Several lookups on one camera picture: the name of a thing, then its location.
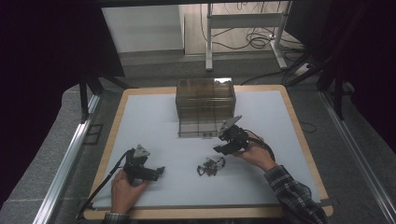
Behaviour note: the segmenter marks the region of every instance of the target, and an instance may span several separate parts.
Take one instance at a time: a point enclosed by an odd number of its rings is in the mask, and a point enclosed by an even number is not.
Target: wall
[[[102,9],[117,52],[183,49],[178,6]]]

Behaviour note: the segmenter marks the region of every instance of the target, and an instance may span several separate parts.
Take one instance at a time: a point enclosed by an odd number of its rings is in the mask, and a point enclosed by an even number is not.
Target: transparent plastic box
[[[222,122],[233,118],[235,103],[230,77],[179,80],[176,96],[178,136],[218,136]]]

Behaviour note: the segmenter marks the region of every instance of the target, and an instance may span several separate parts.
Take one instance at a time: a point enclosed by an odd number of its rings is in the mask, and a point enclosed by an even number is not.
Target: metal frame
[[[346,142],[346,145],[349,149],[352,158],[354,159],[356,165],[361,171],[361,175],[363,176],[369,189],[373,193],[388,223],[396,223],[396,210],[391,198],[389,197],[382,183],[378,180],[378,178],[376,178],[373,169],[371,168],[370,164],[362,154],[358,143],[353,138],[347,125],[343,120],[339,119],[336,112],[332,109],[333,108],[332,99],[327,93],[323,91],[320,91],[319,95],[323,99],[324,104],[326,105],[327,110],[330,116],[332,117],[332,120],[334,121],[335,126],[337,127],[338,131],[344,138],[344,141]]]
[[[290,6],[291,1],[288,2],[282,13],[212,15],[212,4],[207,4],[206,71],[213,71],[212,29],[252,27],[278,27],[275,40],[271,41],[271,48],[280,69],[288,68],[280,53],[279,42],[286,25]]]
[[[50,219],[50,215],[52,214],[55,204],[59,199],[59,195],[62,192],[64,187],[64,183],[69,175],[70,169],[73,166],[73,163],[76,159],[76,156],[81,147],[82,141],[86,132],[88,131],[88,127],[92,121],[92,113],[95,110],[100,97],[94,95],[89,103],[89,113],[87,120],[84,123],[80,123],[76,129],[76,132],[73,136],[72,141],[64,155],[64,159],[61,162],[61,165],[56,172],[54,179],[52,180],[51,185],[49,186],[49,191],[47,192],[46,197],[44,198],[43,203],[41,204],[40,209],[35,216],[34,224],[38,223],[47,223]]]

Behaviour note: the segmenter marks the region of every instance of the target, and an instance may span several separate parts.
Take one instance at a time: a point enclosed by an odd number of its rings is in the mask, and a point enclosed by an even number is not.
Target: white desk leg
[[[277,28],[275,40],[271,41],[271,48],[273,49],[273,52],[275,54],[275,57],[276,57],[277,63],[279,64],[280,69],[288,68],[288,66],[286,65],[285,59],[283,58],[282,53],[279,50],[279,42],[280,42],[280,38],[282,37],[283,30],[285,29],[286,20],[289,16],[290,5],[291,5],[291,1],[288,2],[285,10],[282,13],[282,17],[280,19],[279,26]]]
[[[212,55],[212,26],[211,26],[211,17],[212,17],[212,4],[207,4],[207,37],[206,37],[206,71],[213,71],[213,55]]]

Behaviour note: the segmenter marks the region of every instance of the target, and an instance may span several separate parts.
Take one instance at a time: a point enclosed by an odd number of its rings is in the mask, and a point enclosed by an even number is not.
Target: person's left hand
[[[143,190],[149,185],[149,181],[144,180],[138,186],[131,186],[128,182],[128,175],[125,171],[120,170],[111,182],[111,185],[110,212],[127,214],[137,202]]]

